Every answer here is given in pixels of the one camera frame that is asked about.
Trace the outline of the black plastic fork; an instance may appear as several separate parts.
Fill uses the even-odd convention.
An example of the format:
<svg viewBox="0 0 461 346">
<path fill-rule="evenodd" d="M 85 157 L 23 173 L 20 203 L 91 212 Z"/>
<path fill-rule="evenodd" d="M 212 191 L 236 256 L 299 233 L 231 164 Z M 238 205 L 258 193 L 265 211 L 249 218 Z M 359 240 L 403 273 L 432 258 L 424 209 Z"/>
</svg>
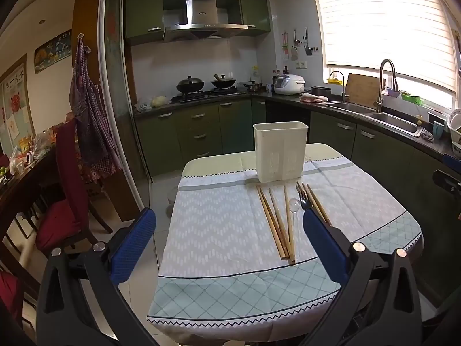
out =
<svg viewBox="0 0 461 346">
<path fill-rule="evenodd" d="M 312 207 L 312 205 L 311 205 L 311 202 L 310 202 L 306 192 L 300 187 L 297 187 L 297 190 L 298 190 L 299 200 L 300 200 L 302 208 L 304 210 L 310 209 Z"/>
</svg>

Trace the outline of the tan wooden chopstick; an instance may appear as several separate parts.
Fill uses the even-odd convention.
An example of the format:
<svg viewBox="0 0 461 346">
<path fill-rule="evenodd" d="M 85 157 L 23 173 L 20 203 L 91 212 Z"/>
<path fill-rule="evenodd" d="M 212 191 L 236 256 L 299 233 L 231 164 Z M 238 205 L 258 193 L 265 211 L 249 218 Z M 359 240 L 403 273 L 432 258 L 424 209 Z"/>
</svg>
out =
<svg viewBox="0 0 461 346">
<path fill-rule="evenodd" d="M 281 244 L 284 248 L 284 251 L 285 251 L 285 255 L 286 255 L 286 258 L 289 259 L 290 256 L 289 256 L 289 243 L 288 243 L 288 236 L 286 234 L 286 230 L 284 228 L 284 223 L 283 223 L 283 220 L 281 218 L 281 213 L 279 211 L 279 208 L 277 206 L 277 201 L 273 195 L 273 192 L 272 190 L 269 188 L 268 189 L 269 191 L 269 194 L 270 194 L 270 199 L 271 199 L 271 202 L 272 202 L 272 205 L 273 205 L 273 210 L 275 212 L 275 216 L 276 216 L 276 220 L 277 220 L 277 232 L 279 234 L 279 238 L 281 240 Z"/>
</svg>

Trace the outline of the pale wooden chopstick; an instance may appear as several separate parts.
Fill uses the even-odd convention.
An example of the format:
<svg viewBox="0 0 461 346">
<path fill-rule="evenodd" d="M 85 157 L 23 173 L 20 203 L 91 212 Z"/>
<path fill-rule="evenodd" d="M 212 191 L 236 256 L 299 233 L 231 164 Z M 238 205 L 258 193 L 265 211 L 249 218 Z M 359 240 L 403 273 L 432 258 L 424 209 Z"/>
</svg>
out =
<svg viewBox="0 0 461 346">
<path fill-rule="evenodd" d="M 288 189 L 286 184 L 284 184 L 284 202 L 287 216 L 287 225 L 288 225 L 288 243 L 289 243 L 289 261 L 290 264 L 295 263 L 295 253 L 294 253 L 294 225 L 292 220 L 292 211 L 290 210 L 290 203 L 288 198 Z"/>
</svg>

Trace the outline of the black gas stove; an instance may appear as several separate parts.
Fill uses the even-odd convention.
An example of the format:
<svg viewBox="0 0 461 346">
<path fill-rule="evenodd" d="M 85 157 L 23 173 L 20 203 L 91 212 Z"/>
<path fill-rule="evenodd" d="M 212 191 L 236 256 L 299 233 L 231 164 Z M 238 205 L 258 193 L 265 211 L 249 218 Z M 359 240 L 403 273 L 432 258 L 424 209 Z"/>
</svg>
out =
<svg viewBox="0 0 461 346">
<path fill-rule="evenodd" d="M 172 97 L 172 103 L 188 103 L 192 101 L 201 100 L 204 98 L 218 98 L 222 96 L 243 95 L 245 91 L 239 90 L 236 87 L 230 88 L 213 88 L 208 91 L 196 91 L 186 94 L 180 94 Z"/>
</svg>

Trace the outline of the light wooden chopstick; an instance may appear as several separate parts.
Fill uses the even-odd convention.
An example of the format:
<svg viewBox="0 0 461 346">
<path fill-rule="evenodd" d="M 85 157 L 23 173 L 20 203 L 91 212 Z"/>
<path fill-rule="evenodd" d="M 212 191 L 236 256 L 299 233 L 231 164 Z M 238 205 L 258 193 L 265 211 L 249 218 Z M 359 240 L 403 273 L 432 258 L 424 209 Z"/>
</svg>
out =
<svg viewBox="0 0 461 346">
<path fill-rule="evenodd" d="M 284 259 L 287 258 L 287 255 L 286 255 L 286 253 L 284 251 L 283 244 L 281 242 L 280 236 L 279 236 L 279 234 L 277 232 L 277 229 L 275 227 L 272 211 L 270 209 L 270 206 L 267 203 L 266 197 L 265 197 L 261 187 L 257 187 L 257 192 L 258 192 L 261 204 L 262 204 L 264 214 L 265 214 L 265 216 L 267 218 L 267 223 L 268 223 L 268 225 L 270 227 L 270 231 L 272 233 L 274 243 L 275 243 L 275 245 L 277 247 L 278 254 L 279 254 L 280 258 L 282 260 L 284 260 Z"/>
</svg>

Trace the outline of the white plastic utensil holder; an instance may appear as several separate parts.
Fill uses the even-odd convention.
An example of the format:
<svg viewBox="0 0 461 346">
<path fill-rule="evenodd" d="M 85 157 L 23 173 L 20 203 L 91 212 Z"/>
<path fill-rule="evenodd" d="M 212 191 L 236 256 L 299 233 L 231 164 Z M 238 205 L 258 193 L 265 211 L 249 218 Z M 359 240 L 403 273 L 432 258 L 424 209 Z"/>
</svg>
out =
<svg viewBox="0 0 461 346">
<path fill-rule="evenodd" d="M 301 176 L 308 129 L 300 121 L 253 125 L 256 171 L 261 183 Z"/>
</svg>

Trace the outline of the dark wooden chopstick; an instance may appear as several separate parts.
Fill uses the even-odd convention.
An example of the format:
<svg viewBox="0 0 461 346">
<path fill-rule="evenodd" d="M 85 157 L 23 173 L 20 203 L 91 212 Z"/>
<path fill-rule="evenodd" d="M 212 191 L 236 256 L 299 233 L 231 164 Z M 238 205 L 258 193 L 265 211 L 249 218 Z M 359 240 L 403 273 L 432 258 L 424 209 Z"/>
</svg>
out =
<svg viewBox="0 0 461 346">
<path fill-rule="evenodd" d="M 298 197 L 299 201 L 301 203 L 301 206 L 304 210 L 306 209 L 313 209 L 317 216 L 326 223 L 326 219 L 324 218 L 319 206 L 316 204 L 316 201 L 313 197 L 313 194 L 311 193 L 310 189 L 307 188 L 307 186 L 303 183 L 296 182 L 296 190 L 298 192 Z"/>
</svg>

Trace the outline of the clear plastic spoon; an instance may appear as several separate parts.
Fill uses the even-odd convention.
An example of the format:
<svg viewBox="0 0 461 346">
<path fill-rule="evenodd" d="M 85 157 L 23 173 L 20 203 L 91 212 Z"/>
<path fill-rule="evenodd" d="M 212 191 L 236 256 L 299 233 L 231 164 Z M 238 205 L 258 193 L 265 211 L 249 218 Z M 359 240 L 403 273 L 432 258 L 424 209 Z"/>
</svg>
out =
<svg viewBox="0 0 461 346">
<path fill-rule="evenodd" d="M 300 210 L 301 208 L 301 205 L 299 203 L 299 201 L 296 199 L 296 198 L 291 198 L 288 202 L 288 205 L 289 205 L 289 209 L 290 209 L 290 213 L 291 213 L 291 233 L 292 233 L 292 247 L 294 247 L 294 243 L 295 243 L 295 235 L 296 235 L 296 232 L 295 232 L 295 224 L 297 222 L 297 213 L 298 211 Z"/>
</svg>

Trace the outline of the steel double sink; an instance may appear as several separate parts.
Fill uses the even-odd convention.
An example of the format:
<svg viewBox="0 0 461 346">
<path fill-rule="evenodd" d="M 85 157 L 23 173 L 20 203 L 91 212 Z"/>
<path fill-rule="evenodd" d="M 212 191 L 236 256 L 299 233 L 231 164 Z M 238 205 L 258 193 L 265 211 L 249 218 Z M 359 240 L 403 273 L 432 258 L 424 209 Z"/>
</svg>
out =
<svg viewBox="0 0 461 346">
<path fill-rule="evenodd" d="M 416 138 L 418 138 L 421 135 L 423 130 L 422 127 L 418 126 L 415 123 L 403 120 L 397 116 L 392 116 L 386 112 L 376 112 L 374 109 L 371 109 L 370 107 L 338 101 L 326 102 L 325 106 L 334 109 L 340 109 L 346 112 L 351 112 L 352 114 L 364 116 L 368 119 L 381 123 L 386 127 L 406 133 Z"/>
</svg>

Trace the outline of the brown wooden chopstick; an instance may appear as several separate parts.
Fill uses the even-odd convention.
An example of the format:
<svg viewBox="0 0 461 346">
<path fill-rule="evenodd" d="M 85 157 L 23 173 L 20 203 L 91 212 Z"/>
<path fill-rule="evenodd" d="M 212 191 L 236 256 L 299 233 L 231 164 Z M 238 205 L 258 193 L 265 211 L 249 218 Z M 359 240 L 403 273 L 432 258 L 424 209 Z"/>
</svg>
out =
<svg viewBox="0 0 461 346">
<path fill-rule="evenodd" d="M 267 187 L 267 189 L 264 189 L 264 188 L 261 187 L 261 189 L 263 190 L 263 193 L 264 193 L 264 195 L 265 195 L 265 197 L 266 197 L 267 203 L 268 203 L 268 205 L 270 206 L 270 209 L 271 209 L 271 211 L 272 211 L 273 218 L 274 218 L 274 223 L 275 223 L 275 227 L 276 227 L 276 229 L 278 229 L 278 227 L 277 227 L 277 220 L 276 220 L 276 216 L 275 216 L 275 212 L 274 212 L 274 210 L 273 210 L 273 205 L 272 205 L 272 202 L 271 202 L 271 199 L 270 199 L 270 194 L 269 194 L 269 191 L 268 191 L 269 188 Z"/>
</svg>

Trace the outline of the purple checked apron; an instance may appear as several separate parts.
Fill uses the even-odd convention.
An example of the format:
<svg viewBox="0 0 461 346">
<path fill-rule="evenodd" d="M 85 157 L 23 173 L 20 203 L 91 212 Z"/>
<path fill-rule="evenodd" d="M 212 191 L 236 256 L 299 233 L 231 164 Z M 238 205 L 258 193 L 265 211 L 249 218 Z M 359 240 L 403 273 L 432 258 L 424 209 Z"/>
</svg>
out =
<svg viewBox="0 0 461 346">
<path fill-rule="evenodd" d="M 107 178 L 121 170 L 116 145 L 110 131 L 100 86 L 88 71 L 91 49 L 84 44 L 84 35 L 77 36 L 69 103 L 76 120 L 77 140 L 83 164 L 94 180 Z"/>
</svg>

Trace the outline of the olive brown chopstick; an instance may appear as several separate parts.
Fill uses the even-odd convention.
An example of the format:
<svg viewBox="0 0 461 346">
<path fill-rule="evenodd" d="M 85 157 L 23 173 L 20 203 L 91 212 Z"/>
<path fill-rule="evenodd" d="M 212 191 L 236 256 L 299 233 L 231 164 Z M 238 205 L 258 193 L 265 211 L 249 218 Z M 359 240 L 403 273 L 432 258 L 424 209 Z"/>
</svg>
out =
<svg viewBox="0 0 461 346">
<path fill-rule="evenodd" d="M 324 222 L 329 226 L 331 227 L 332 226 L 332 223 L 330 221 L 330 217 L 327 215 L 327 212 L 325 210 L 325 208 L 323 207 L 323 205 L 321 204 L 320 200 L 318 199 L 318 197 L 315 195 L 315 193 L 313 192 L 313 189 L 311 188 L 311 186 L 309 186 L 308 184 L 306 184 L 305 186 L 307 186 L 307 189 L 308 189 L 308 192 L 313 200 L 313 203 L 316 207 L 316 210 L 321 214 Z"/>
</svg>

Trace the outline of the wooden cutting board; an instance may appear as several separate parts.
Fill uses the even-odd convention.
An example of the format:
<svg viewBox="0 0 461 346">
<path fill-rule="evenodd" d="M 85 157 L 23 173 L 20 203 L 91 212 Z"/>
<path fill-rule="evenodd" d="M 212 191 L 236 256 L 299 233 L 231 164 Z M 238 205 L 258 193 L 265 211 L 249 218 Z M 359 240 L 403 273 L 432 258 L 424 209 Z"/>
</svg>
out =
<svg viewBox="0 0 461 346">
<path fill-rule="evenodd" d="M 345 92 L 351 103 L 376 109 L 378 102 L 378 86 L 384 88 L 385 81 L 379 77 L 362 74 L 349 74 Z"/>
</svg>

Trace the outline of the dark brown chopstick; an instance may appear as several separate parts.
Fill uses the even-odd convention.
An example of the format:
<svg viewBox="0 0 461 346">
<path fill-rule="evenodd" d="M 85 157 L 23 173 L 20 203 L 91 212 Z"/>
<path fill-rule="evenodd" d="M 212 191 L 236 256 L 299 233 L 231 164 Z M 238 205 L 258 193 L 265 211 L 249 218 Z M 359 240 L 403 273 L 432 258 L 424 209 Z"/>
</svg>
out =
<svg viewBox="0 0 461 346">
<path fill-rule="evenodd" d="M 325 222 L 325 224 L 327 224 L 327 226 L 331 227 L 332 224 L 330 222 L 330 219 L 329 219 L 326 211 L 324 210 L 324 207 L 320 204 L 319 199 L 313 193 L 312 188 L 308 184 L 305 184 L 305 183 L 302 183 L 302 186 L 303 186 L 303 189 L 304 189 L 304 191 L 306 192 L 306 194 L 308 196 L 309 201 L 311 202 L 313 207 L 316 209 L 318 214 L 321 215 L 321 217 L 322 217 L 323 221 Z"/>
</svg>

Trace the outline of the black pot on counter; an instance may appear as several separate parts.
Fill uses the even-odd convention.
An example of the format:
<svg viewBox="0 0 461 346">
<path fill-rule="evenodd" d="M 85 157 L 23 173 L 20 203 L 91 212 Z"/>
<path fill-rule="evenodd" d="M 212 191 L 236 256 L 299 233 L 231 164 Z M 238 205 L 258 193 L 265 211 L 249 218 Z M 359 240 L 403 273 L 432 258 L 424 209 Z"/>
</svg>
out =
<svg viewBox="0 0 461 346">
<path fill-rule="evenodd" d="M 331 89 L 328 87 L 312 86 L 311 94 L 329 98 L 331 96 Z"/>
</svg>

